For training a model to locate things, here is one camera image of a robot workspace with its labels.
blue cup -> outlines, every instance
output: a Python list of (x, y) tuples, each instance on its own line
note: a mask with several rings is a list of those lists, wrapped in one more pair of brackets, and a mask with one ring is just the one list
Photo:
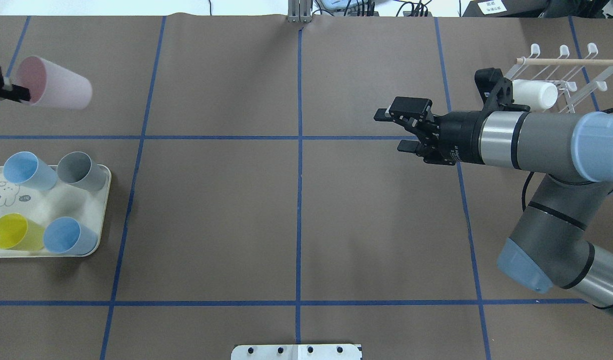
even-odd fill
[(44, 248), (54, 254), (85, 255), (98, 243), (98, 235), (76, 219), (55, 219), (44, 230)]
[(48, 191), (58, 181), (58, 174), (35, 153), (14, 153), (4, 163), (4, 177), (10, 183), (39, 191)]

plastic cup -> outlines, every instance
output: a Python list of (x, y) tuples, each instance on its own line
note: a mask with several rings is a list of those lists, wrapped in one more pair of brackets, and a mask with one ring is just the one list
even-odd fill
[(74, 187), (89, 192), (102, 189), (106, 183), (105, 172), (85, 152), (67, 153), (57, 164), (57, 177)]
[(93, 230), (68, 216), (55, 219), (44, 231), (44, 247), (54, 254), (85, 255), (97, 242)]
[(44, 227), (21, 214), (0, 217), (0, 249), (38, 251), (42, 249)]
[(15, 84), (28, 89), (33, 107), (82, 110), (91, 101), (93, 89), (86, 77), (37, 56), (22, 60)]
[(28, 151), (14, 153), (6, 160), (4, 177), (8, 182), (39, 191), (48, 191), (58, 181), (58, 174)]
[(558, 100), (555, 84), (540, 80), (513, 80), (513, 102), (529, 105), (531, 111), (551, 109)]

yellow cup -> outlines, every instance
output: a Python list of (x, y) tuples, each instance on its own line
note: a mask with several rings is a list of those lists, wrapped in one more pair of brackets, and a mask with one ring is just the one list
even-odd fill
[(44, 227), (21, 214), (6, 214), (0, 218), (0, 249), (37, 251), (44, 247)]

white tray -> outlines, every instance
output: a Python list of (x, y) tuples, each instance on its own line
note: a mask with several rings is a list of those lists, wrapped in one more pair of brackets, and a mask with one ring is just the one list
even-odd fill
[(109, 168), (104, 165), (99, 166), (107, 174), (108, 180), (101, 190), (94, 193), (67, 185), (60, 180), (49, 191), (38, 191), (17, 186), (7, 182), (2, 173), (3, 167), (0, 166), (0, 217), (6, 214), (19, 213), (44, 227), (47, 227), (59, 217), (72, 217), (98, 235), (98, 242), (95, 247), (84, 255), (52, 253), (46, 248), (39, 251), (3, 250), (0, 248), (0, 258), (83, 257), (96, 251), (100, 245), (100, 235), (103, 232), (112, 179)]

white label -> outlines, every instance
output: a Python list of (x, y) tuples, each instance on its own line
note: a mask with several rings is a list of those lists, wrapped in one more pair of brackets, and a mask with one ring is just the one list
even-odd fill
[(485, 2), (478, 2), (477, 5), (482, 10), (482, 14), (496, 14), (506, 11), (505, 4), (503, 4), (503, 0), (491, 0)]

